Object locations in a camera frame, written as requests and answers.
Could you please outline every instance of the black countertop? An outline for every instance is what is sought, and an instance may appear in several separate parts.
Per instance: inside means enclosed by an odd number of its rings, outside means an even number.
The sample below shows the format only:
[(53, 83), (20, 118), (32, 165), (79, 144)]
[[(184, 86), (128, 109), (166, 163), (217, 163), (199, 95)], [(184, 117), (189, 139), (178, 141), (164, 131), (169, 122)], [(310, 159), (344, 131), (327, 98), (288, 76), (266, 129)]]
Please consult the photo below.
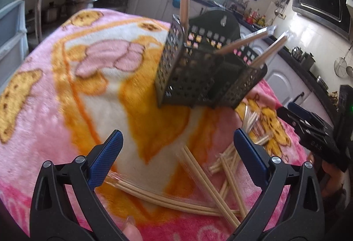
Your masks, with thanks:
[[(216, 4), (214, 4), (212, 2), (205, 1), (205, 0), (193, 0), (193, 1), (198, 2), (204, 6), (207, 6), (207, 7), (217, 7)], [(238, 19), (239, 24), (246, 27), (248, 30), (250, 30), (252, 32), (256, 32), (257, 30), (259, 30), (259, 28), (246, 23), (242, 19), (242, 16), (240, 14), (237, 14), (237, 13), (233, 13), (233, 14)], [(271, 36), (267, 39), (264, 39), (264, 41), (268, 45), (272, 45), (276, 40), (277, 40), (277, 38), (274, 36)], [(309, 72), (305, 71), (300, 66), (300, 64), (291, 56), (287, 47), (283, 47), (283, 49), (281, 49), (278, 52), (278, 55), (283, 60), (285, 60), (285, 62), (295, 71), (295, 73), (302, 79), (302, 81), (305, 83), (305, 85), (308, 87), (308, 89), (316, 95), (316, 97), (318, 98), (318, 100), (321, 102), (322, 106), (326, 110), (332, 123), (334, 124), (336, 117), (337, 117), (337, 109), (331, 103), (329, 97), (327, 96), (327, 92), (325, 92), (320, 87), (320, 85), (316, 82), (316, 79), (314, 79), (314, 77)]]

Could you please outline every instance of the wall outlet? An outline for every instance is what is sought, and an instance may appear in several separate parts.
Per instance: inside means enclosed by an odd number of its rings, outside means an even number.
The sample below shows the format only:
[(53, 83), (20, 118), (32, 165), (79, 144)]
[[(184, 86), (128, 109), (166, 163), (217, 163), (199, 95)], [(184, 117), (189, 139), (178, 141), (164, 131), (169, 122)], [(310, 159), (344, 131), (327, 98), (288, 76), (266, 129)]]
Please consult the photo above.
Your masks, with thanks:
[(281, 19), (283, 19), (283, 20), (286, 18), (286, 16), (287, 16), (287, 15), (285, 15), (285, 14), (281, 14), (281, 13), (278, 14), (278, 17), (281, 18)]

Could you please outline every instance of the tablecloth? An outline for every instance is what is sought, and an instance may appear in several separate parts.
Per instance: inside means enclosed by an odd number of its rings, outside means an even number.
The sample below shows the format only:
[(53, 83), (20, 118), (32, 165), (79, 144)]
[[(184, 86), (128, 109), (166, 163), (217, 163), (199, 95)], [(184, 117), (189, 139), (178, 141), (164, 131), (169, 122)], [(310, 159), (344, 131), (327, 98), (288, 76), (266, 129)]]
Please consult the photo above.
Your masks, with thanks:
[[(232, 142), (245, 104), (261, 113), (250, 133), (265, 132), (270, 155), (301, 165), (305, 154), (293, 128), (279, 120), (280, 106), (261, 81), (234, 111), (163, 105), (157, 107), (154, 78), (169, 24), (107, 9), (84, 10), (59, 27), (24, 61), (0, 97), (0, 198), (29, 234), (31, 198), (45, 160), (69, 163), (103, 143), (114, 129), (124, 146), (112, 171), (154, 192), (211, 202), (180, 165), (187, 145), (207, 168)], [(241, 163), (235, 172), (248, 209), (260, 194)], [(225, 175), (211, 177), (219, 189)], [(197, 216), (151, 205), (111, 185), (96, 188), (120, 226), (132, 215), (144, 240), (225, 240), (231, 233), (220, 217)], [(283, 206), (284, 190), (268, 228)], [(231, 194), (231, 208), (237, 205)], [(73, 201), (82, 226), (87, 222)]]

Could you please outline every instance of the pink cartoon shape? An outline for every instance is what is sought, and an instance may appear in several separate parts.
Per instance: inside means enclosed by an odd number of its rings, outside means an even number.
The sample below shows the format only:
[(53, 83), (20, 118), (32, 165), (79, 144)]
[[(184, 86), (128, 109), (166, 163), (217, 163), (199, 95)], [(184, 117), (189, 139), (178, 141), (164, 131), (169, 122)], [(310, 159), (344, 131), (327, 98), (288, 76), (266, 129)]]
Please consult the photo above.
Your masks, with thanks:
[(93, 76), (98, 69), (117, 68), (134, 72), (142, 62), (144, 47), (125, 40), (105, 40), (86, 50), (86, 58), (80, 62), (75, 74), (81, 78)]

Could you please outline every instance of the perforated plastic basket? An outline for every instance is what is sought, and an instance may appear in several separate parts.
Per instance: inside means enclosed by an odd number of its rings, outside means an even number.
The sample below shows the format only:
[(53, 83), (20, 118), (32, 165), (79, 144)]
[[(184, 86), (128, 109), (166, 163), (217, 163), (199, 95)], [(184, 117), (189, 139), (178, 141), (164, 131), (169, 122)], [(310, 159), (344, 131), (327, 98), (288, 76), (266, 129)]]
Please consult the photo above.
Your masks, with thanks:
[(234, 53), (215, 53), (240, 38), (236, 18), (226, 11), (211, 10), (189, 21), (185, 35), (178, 16), (173, 16), (155, 86), (162, 104), (227, 106), (236, 108), (266, 75), (267, 67), (249, 65), (258, 56), (249, 47)]

